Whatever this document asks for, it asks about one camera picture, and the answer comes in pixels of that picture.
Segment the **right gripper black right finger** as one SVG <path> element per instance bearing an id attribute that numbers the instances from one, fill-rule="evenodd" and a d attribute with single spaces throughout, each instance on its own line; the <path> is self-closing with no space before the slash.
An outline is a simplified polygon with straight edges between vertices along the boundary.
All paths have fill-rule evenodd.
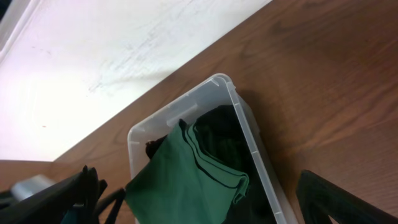
<path id="1" fill-rule="evenodd" d="M 397 224 L 392 216 L 319 175 L 303 170 L 296 196 L 305 223 Z"/>

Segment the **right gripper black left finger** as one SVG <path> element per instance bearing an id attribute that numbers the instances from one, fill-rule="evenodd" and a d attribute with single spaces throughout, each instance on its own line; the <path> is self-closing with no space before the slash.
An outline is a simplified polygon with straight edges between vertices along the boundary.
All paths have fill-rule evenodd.
<path id="1" fill-rule="evenodd" d="M 1 224 L 98 223 L 96 205 L 107 187 L 96 169 L 79 173 L 1 209 Z"/>

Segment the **green cloth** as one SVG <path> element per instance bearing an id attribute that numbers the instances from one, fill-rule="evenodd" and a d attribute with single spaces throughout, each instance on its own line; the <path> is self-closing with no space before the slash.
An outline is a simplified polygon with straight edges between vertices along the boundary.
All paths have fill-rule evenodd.
<path id="1" fill-rule="evenodd" d="M 223 223 L 246 196 L 248 175 L 204 154 L 197 138 L 179 120 L 127 184 L 125 201 L 139 223 Z"/>

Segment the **black cloth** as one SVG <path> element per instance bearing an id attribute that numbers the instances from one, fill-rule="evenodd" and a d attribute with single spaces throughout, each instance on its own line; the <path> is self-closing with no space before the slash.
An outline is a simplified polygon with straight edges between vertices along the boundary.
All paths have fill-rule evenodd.
<path id="1" fill-rule="evenodd" d="M 204 154 L 249 177 L 246 196 L 231 204 L 223 223 L 275 223 L 234 108 L 219 106 L 189 125 L 198 132 L 198 143 Z M 166 137 L 147 142 L 146 154 L 150 159 Z"/>

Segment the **clear plastic storage bin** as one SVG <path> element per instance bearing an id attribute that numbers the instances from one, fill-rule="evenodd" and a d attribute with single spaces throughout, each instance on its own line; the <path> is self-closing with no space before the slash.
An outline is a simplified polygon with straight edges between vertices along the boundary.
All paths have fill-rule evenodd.
<path id="1" fill-rule="evenodd" d="M 233 105 L 252 159 L 277 223 L 297 224 L 295 213 L 274 172 L 250 106 L 237 93 L 232 79 L 222 73 L 207 78 L 171 103 L 135 124 L 127 145 L 131 178 L 147 165 L 145 143 L 168 134 L 179 119 L 191 123 L 220 105 Z"/>

